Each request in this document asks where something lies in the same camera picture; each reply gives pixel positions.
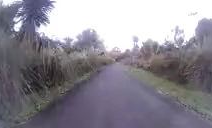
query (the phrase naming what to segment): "sky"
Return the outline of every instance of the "sky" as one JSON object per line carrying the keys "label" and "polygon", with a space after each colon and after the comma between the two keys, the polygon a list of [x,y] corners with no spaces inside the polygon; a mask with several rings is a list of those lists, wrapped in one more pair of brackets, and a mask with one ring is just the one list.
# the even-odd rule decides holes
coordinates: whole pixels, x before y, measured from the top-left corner
{"label": "sky", "polygon": [[186,38],[194,35],[202,18],[212,18],[212,0],[55,0],[50,24],[41,27],[47,36],[75,38],[87,28],[97,31],[107,49],[132,48],[132,36],[163,42],[176,25]]}

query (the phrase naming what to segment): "palm tree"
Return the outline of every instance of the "palm tree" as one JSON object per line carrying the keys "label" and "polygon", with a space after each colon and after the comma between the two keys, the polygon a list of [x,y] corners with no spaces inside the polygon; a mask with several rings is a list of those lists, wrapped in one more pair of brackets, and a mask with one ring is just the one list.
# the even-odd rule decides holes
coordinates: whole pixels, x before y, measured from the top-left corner
{"label": "palm tree", "polygon": [[21,39],[33,41],[35,32],[41,25],[50,23],[48,14],[54,8],[55,1],[51,0],[22,0],[17,17],[22,22]]}
{"label": "palm tree", "polygon": [[137,43],[139,42],[138,36],[133,36],[133,37],[132,37],[132,40],[133,40],[133,42],[134,42],[134,47],[136,47]]}

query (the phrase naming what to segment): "foliage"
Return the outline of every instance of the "foliage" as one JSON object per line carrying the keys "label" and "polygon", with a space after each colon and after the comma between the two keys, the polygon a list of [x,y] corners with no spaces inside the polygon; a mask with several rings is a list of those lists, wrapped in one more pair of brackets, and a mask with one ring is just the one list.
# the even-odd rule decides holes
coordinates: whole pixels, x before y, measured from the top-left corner
{"label": "foliage", "polygon": [[30,43],[19,43],[0,33],[0,120],[12,122],[46,91],[73,82],[112,59],[95,51],[67,54],[57,49],[37,53]]}
{"label": "foliage", "polygon": [[64,38],[64,40],[65,40],[65,47],[66,48],[71,48],[72,47],[72,42],[73,42],[73,39],[72,38],[70,38],[70,37],[66,37],[66,38]]}
{"label": "foliage", "polygon": [[212,94],[212,19],[200,20],[195,36],[188,41],[184,39],[184,30],[178,26],[172,32],[173,39],[166,39],[161,45],[152,39],[143,42],[141,57],[122,53],[121,58],[127,64],[175,82],[191,83],[190,88]]}
{"label": "foliage", "polygon": [[3,5],[0,1],[0,30],[7,34],[12,34],[14,31],[14,17],[19,9],[19,2],[11,5]]}
{"label": "foliage", "polygon": [[114,57],[116,58],[117,61],[131,57],[131,51],[129,49],[126,49],[124,53],[114,52],[114,51],[117,51],[117,50],[112,50],[111,53],[113,53],[113,55],[114,55]]}
{"label": "foliage", "polygon": [[95,49],[105,51],[103,41],[94,29],[86,29],[77,36],[74,47],[80,49]]}
{"label": "foliage", "polygon": [[23,38],[33,40],[41,25],[50,23],[48,14],[54,8],[51,0],[22,0],[17,17],[22,21],[20,32]]}
{"label": "foliage", "polygon": [[132,40],[133,40],[134,44],[136,44],[136,43],[139,42],[138,36],[133,36],[133,37],[132,37]]}
{"label": "foliage", "polygon": [[111,52],[121,53],[121,50],[118,47],[112,48]]}

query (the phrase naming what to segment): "asphalt road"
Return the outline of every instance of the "asphalt road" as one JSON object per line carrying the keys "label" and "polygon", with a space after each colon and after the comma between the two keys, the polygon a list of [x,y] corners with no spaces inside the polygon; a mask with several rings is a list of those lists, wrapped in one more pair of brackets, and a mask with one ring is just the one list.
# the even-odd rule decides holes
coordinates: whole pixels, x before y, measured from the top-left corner
{"label": "asphalt road", "polygon": [[113,64],[25,128],[212,128]]}

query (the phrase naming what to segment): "green grass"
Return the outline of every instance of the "green grass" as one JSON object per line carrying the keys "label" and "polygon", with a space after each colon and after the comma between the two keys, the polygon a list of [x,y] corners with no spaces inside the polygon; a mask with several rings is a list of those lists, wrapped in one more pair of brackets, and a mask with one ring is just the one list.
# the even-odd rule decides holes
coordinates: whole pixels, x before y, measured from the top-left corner
{"label": "green grass", "polygon": [[190,110],[199,113],[203,118],[212,120],[212,95],[199,90],[187,89],[185,85],[171,82],[142,69],[128,66],[127,71],[162,94],[172,97]]}

